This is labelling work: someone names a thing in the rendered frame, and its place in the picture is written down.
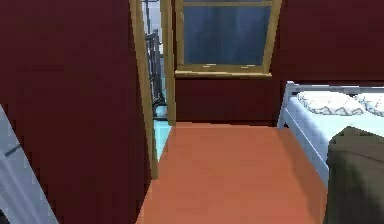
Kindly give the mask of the black metal rack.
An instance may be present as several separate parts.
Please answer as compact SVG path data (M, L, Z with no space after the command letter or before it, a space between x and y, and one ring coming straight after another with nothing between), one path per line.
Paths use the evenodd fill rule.
M166 99L162 86L162 70L161 70L161 52L160 52L160 37L158 29L151 29L150 20L150 2L158 2L159 0L142 0L145 4L147 33L145 35L148 71L151 87L151 100L153 119L165 121L167 119Z

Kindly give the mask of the wood framed window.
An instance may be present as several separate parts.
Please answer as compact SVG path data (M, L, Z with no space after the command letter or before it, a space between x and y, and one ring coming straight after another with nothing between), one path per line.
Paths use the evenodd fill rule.
M283 0L174 0L179 78L269 77Z

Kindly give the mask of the white bed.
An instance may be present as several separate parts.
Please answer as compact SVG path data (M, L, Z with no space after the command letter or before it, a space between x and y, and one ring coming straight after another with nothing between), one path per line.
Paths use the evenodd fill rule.
M384 86L300 85L288 81L277 122L282 129L288 125L307 158L325 186L328 186L329 168L326 163L329 141L345 127L351 126L384 137L384 117L365 113L354 116L320 115L309 112L296 95L303 91L340 92L349 96L361 93L384 93Z

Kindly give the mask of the white pillow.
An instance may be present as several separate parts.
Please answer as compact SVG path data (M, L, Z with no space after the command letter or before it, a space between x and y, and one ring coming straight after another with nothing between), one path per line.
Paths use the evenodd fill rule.
M354 116L365 113L361 103L340 92L302 91L297 94L297 100L314 114Z
M384 117L384 93L361 93L355 96L365 109L377 116Z

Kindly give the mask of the olive green blanket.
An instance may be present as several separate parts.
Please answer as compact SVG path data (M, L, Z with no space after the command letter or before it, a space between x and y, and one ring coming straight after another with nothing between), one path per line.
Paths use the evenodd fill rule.
M347 126L329 142L323 224L384 224L384 137Z

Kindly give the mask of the wooden doorway frame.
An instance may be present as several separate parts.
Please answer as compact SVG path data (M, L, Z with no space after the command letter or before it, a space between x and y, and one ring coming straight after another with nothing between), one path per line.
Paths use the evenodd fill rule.
M129 3L151 178L157 179L158 162L165 157L171 126L166 121L155 121L153 118L142 3L141 0L129 0Z

